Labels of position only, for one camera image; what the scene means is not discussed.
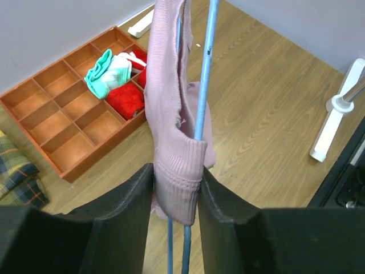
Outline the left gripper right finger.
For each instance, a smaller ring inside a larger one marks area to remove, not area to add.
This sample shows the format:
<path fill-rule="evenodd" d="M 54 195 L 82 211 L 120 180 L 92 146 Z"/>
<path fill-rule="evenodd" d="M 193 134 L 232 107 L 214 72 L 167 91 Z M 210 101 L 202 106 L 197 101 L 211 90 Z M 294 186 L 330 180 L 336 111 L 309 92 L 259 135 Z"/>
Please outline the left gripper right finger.
<path fill-rule="evenodd" d="M 204 171 L 205 273 L 363 273 L 364 209 L 258 208 Z"/>

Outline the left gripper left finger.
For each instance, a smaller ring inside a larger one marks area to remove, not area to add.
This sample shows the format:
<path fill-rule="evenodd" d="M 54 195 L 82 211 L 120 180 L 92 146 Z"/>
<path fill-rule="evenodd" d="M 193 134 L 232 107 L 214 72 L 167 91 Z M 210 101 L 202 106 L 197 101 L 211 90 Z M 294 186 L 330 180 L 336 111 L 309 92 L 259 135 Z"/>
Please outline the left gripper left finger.
<path fill-rule="evenodd" d="M 1 207 L 1 272 L 142 273 L 153 179 L 147 163 L 67 214 Z"/>

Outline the mauve tank top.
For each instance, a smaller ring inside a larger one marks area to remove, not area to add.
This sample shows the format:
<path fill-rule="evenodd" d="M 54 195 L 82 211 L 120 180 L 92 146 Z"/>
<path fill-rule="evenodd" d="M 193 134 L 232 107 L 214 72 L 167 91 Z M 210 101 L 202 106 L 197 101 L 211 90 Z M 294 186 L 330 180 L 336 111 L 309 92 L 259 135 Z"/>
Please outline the mauve tank top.
<path fill-rule="evenodd" d="M 192 225 L 204 168 L 215 164 L 210 113 L 194 138 L 199 82 L 188 82 L 190 1 L 157 1 L 148 45 L 145 114 L 155 147 L 155 193 L 162 211 Z"/>

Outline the blue wire hanger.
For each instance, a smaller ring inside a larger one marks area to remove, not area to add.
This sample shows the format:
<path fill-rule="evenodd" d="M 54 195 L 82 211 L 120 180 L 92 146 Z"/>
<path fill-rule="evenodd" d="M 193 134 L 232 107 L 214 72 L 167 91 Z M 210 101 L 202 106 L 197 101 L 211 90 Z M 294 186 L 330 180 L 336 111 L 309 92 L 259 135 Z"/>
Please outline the blue wire hanger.
<path fill-rule="evenodd" d="M 194 129 L 194 139 L 202 140 L 205 122 L 206 101 L 208 96 L 210 67 L 212 63 L 214 36 L 216 30 L 219 0 L 211 0 L 209 4 L 208 21 L 206 26 L 206 36 L 204 53 L 202 59 L 200 91 L 198 96 L 197 117 Z M 184 244 L 182 252 L 182 273 L 189 272 L 190 249 L 191 249 L 191 227 L 184 227 Z M 167 273 L 173 273 L 173 220 L 167 221 Z"/>

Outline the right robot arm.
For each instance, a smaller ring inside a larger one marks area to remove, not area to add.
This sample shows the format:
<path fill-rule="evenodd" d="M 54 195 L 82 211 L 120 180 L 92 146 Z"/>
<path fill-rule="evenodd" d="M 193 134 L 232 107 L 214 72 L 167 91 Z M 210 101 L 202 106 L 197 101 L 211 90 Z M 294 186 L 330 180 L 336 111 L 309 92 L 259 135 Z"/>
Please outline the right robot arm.
<path fill-rule="evenodd" d="M 310 200 L 309 207 L 364 207 L 364 121 Z"/>

